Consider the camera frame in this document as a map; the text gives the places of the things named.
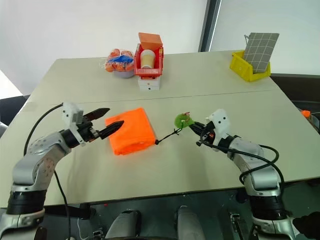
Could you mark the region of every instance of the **red storage bin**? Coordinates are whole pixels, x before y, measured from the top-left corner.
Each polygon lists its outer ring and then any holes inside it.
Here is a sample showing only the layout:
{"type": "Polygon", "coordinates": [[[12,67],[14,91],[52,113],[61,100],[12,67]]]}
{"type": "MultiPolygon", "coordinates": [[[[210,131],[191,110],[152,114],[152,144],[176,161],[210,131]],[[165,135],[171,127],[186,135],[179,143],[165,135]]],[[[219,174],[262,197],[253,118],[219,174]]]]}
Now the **red storage bin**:
{"type": "Polygon", "coordinates": [[[138,43],[134,54],[134,74],[140,77],[159,77],[162,75],[162,69],[164,66],[164,48],[160,47],[153,51],[155,53],[154,68],[140,68],[140,54],[144,49],[141,44],[138,43]]]}

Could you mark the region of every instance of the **white cup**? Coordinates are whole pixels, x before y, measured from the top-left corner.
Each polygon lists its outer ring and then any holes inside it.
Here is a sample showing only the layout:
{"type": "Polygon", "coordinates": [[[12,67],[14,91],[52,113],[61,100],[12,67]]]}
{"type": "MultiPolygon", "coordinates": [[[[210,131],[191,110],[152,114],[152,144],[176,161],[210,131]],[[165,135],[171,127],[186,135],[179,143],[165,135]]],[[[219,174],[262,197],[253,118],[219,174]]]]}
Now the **white cup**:
{"type": "Polygon", "coordinates": [[[149,49],[143,50],[140,54],[141,68],[153,69],[155,66],[156,54],[149,49]]]}

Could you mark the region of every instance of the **bag of oranges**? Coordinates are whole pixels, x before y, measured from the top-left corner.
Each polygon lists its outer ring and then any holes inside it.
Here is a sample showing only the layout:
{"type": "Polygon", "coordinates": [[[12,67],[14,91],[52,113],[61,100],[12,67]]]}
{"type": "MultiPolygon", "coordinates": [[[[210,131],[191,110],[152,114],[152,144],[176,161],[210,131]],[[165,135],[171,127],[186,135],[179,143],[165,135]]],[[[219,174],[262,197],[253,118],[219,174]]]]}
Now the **bag of oranges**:
{"type": "Polygon", "coordinates": [[[104,68],[109,73],[131,72],[134,70],[134,56],[131,51],[115,48],[107,57],[104,68]]]}

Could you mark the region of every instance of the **folded orange towel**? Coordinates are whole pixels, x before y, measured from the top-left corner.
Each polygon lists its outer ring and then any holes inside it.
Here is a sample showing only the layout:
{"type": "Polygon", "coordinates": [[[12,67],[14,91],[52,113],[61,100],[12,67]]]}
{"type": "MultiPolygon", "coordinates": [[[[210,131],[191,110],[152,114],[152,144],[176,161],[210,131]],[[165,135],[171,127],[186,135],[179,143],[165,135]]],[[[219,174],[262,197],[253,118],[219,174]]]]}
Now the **folded orange towel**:
{"type": "Polygon", "coordinates": [[[105,124],[121,120],[122,127],[109,136],[115,155],[134,153],[155,144],[154,131],[142,107],[107,118],[105,124]]]}

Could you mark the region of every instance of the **white box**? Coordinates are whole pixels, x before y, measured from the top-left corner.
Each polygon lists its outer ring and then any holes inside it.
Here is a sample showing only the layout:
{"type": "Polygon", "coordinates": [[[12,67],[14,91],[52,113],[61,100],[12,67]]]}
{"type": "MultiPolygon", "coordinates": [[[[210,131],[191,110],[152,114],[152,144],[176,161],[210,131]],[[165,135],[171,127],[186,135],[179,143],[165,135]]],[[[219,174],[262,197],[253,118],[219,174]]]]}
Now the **white box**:
{"type": "Polygon", "coordinates": [[[160,89],[160,76],[156,78],[138,78],[138,85],[140,90],[149,91],[149,90],[159,90],[160,89]]]}

